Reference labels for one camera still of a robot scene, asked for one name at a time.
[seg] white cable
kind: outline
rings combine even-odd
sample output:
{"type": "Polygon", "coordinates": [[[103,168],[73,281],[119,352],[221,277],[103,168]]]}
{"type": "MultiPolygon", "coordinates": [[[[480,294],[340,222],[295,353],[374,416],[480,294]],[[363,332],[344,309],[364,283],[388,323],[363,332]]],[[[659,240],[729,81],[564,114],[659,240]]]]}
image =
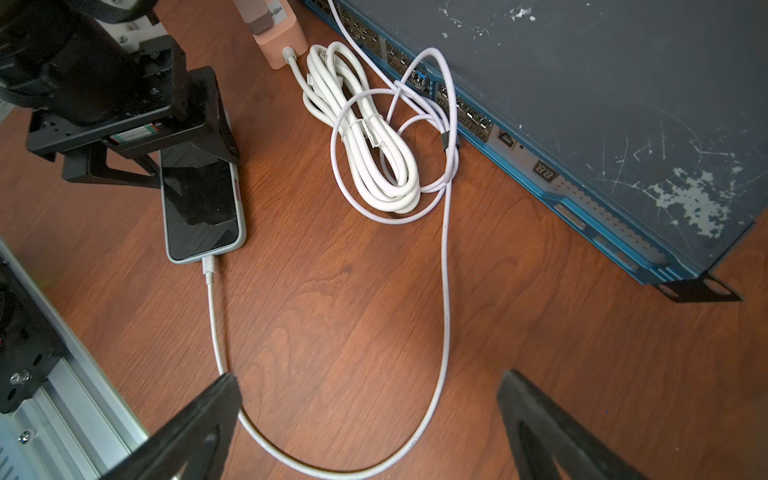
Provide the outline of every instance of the white cable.
{"type": "MultiPolygon", "coordinates": [[[[389,86],[389,88],[373,88],[368,84],[365,71],[352,51],[344,44],[333,42],[328,48],[314,45],[307,56],[307,66],[310,73],[304,80],[299,65],[296,62],[296,53],[292,48],[286,48],[283,56],[291,67],[291,70],[303,90],[303,101],[307,110],[323,123],[333,128],[331,135],[331,164],[333,175],[342,191],[344,197],[361,214],[371,220],[387,223],[391,225],[400,225],[413,222],[424,217],[440,200],[445,198],[445,208],[443,211],[442,234],[441,234],[441,271],[442,271],[442,303],[443,303],[443,342],[442,342],[442,361],[440,362],[440,373],[438,376],[435,391],[432,394],[432,401],[429,403],[424,418],[419,426],[413,432],[408,441],[400,447],[392,456],[364,470],[357,472],[332,472],[321,468],[312,467],[305,463],[288,456],[272,445],[259,431],[256,426],[248,419],[244,410],[240,410],[238,419],[243,427],[248,431],[251,437],[272,455],[288,467],[302,472],[315,478],[325,478],[328,480],[360,480],[369,478],[384,472],[386,469],[397,463],[404,457],[421,438],[432,420],[432,416],[437,408],[443,386],[445,385],[445,375],[448,371],[448,359],[451,341],[451,302],[448,284],[448,228],[451,210],[452,181],[458,170],[458,149],[456,148],[457,130],[456,130],[456,96],[453,85],[453,79],[448,67],[448,63],[442,54],[436,48],[427,48],[419,54],[406,70],[401,81],[390,81],[376,65],[352,40],[349,33],[344,28],[336,6],[333,0],[329,0],[331,12],[336,19],[339,29],[346,37],[350,45],[357,51],[357,54],[365,60],[368,65],[377,73],[378,76],[389,86]],[[432,100],[424,98],[415,93],[406,81],[413,73],[416,65],[424,58],[433,57],[442,72],[445,88],[448,92],[449,115],[432,100]],[[353,96],[346,98],[342,90],[342,85],[352,92],[353,96]],[[373,104],[372,96],[374,94],[392,95],[392,103],[386,120],[376,110],[373,104]],[[404,100],[416,115],[408,119],[397,131],[395,131],[389,122],[399,99],[404,100]],[[357,105],[362,115],[358,118],[352,110],[353,105],[357,105]],[[447,148],[445,149],[445,173],[431,184],[419,185],[419,171],[416,166],[413,153],[408,148],[400,134],[410,125],[417,121],[427,121],[435,127],[440,134],[447,134],[447,148]],[[352,173],[355,187],[363,200],[377,210],[383,212],[396,212],[405,214],[413,211],[419,203],[422,193],[437,193],[435,199],[424,209],[410,217],[390,218],[375,215],[360,205],[349,193],[341,174],[339,173],[338,160],[336,158],[336,139],[341,134],[342,142],[346,148],[349,169],[352,173]],[[372,147],[380,148],[380,162],[382,170],[374,162],[369,143],[372,147]],[[391,175],[386,165],[392,169],[394,175],[391,175]]],[[[227,371],[226,364],[221,355],[219,340],[217,335],[216,313],[214,310],[214,272],[215,261],[213,257],[206,257],[203,261],[203,270],[206,274],[206,283],[208,287],[208,307],[210,314],[210,329],[214,341],[214,355],[219,374],[227,371]]]]}

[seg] black bracket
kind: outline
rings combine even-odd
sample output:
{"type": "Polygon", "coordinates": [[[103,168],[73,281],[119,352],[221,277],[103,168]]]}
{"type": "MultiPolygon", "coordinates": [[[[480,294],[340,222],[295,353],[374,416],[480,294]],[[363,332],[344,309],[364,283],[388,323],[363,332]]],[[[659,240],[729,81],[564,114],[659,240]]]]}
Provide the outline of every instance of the black bracket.
{"type": "Polygon", "coordinates": [[[133,159],[148,175],[115,170],[107,166],[107,148],[103,144],[90,144],[67,152],[61,178],[75,184],[129,185],[132,187],[160,188],[160,168],[148,155],[133,159]]]}
{"type": "Polygon", "coordinates": [[[101,480],[217,480],[242,403],[237,379],[224,373],[101,480]]]}
{"type": "Polygon", "coordinates": [[[187,71],[184,51],[167,35],[143,42],[134,60],[143,73],[122,111],[99,124],[77,125],[39,108],[32,114],[27,149],[48,161],[62,153],[62,177],[84,184],[159,188],[158,167],[148,155],[185,142],[240,163],[211,67],[187,71]],[[135,161],[149,175],[109,168],[107,149],[135,161]]]}
{"type": "Polygon", "coordinates": [[[521,480],[645,477],[579,425],[520,372],[505,372],[496,396],[521,480]]]}
{"type": "Polygon", "coordinates": [[[744,301],[740,293],[709,272],[704,272],[693,280],[677,280],[654,286],[675,303],[744,301]]]}

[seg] screw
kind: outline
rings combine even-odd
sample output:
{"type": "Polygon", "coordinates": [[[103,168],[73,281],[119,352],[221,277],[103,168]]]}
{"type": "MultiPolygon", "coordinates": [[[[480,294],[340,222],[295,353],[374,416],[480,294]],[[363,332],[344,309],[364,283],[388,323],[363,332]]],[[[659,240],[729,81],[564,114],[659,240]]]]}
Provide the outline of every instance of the screw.
{"type": "Polygon", "coordinates": [[[22,370],[11,375],[11,385],[21,385],[29,380],[29,370],[22,370]]]}
{"type": "Polygon", "coordinates": [[[27,445],[30,440],[32,440],[32,432],[29,430],[25,430],[21,435],[18,436],[18,442],[22,445],[27,445]]]}

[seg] wooden floor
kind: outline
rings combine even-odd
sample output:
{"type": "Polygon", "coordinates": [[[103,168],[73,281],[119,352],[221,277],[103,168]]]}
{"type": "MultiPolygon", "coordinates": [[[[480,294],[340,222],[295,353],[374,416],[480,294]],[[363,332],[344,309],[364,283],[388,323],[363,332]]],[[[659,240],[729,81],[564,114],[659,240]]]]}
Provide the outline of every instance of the wooden floor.
{"type": "MultiPolygon", "coordinates": [[[[310,44],[337,39],[296,11],[310,44]]],[[[378,462],[435,386],[442,208],[403,227],[355,212],[333,180],[329,128],[289,70],[267,66],[233,3],[163,0],[157,13],[190,68],[216,69],[245,160],[249,238],[217,280],[244,405],[297,458],[378,462]]],[[[0,127],[0,230],[153,432],[217,376],[200,265],[166,258],[157,190],[65,183],[61,162],[25,151],[28,117],[16,109],[0,127]]],[[[438,138],[408,133],[431,181],[438,138]]],[[[767,220],[718,270],[745,303],[676,305],[465,146],[446,388],[421,442],[379,477],[516,478],[495,404],[510,368],[650,478],[768,477],[767,220]]],[[[303,477],[238,427],[225,478],[303,477]]]]}

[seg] scratched paint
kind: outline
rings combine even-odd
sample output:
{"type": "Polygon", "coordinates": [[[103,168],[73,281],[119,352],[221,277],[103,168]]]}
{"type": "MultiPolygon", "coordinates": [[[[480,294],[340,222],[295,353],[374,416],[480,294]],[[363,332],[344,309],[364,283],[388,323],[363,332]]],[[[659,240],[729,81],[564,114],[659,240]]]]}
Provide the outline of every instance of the scratched paint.
{"type": "Polygon", "coordinates": [[[674,173],[672,179],[650,185],[644,191],[654,198],[659,208],[668,211],[672,206],[682,207],[689,225],[696,227],[699,235],[718,238],[730,216],[728,203],[719,200],[729,200],[728,192],[719,195],[713,192],[714,175],[711,172],[701,171],[696,178],[678,167],[674,173]]]}

